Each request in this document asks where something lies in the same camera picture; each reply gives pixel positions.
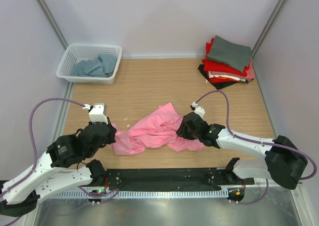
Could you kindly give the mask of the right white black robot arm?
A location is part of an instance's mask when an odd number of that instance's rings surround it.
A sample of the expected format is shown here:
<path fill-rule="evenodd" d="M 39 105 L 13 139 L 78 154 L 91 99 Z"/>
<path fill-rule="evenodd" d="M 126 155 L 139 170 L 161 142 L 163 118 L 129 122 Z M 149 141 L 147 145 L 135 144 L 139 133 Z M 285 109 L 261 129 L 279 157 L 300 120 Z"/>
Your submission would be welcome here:
<path fill-rule="evenodd" d="M 231 164 L 224 172 L 225 180 L 230 184 L 246 178 L 264 178 L 294 190 L 308 164 L 306 157 L 287 137 L 252 137 L 223 125 L 208 124 L 194 112 L 183 117 L 176 133 L 184 139 L 198 140 L 207 147 L 235 150 L 254 157 L 252 161 L 237 159 Z"/>

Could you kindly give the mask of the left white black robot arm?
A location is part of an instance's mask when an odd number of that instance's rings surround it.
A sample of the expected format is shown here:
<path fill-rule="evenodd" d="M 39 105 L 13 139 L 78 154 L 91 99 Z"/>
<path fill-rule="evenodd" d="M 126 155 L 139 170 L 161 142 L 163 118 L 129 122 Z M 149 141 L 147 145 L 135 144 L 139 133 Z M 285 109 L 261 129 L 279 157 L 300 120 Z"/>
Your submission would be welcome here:
<path fill-rule="evenodd" d="M 1 184 L 1 215 L 21 217 L 64 190 L 102 185 L 106 171 L 98 160 L 92 160 L 73 173 L 56 178 L 53 175 L 92 158 L 100 148 L 115 143 L 116 131 L 111 124 L 95 122 L 74 134 L 58 137 L 37 160 L 36 166 Z"/>

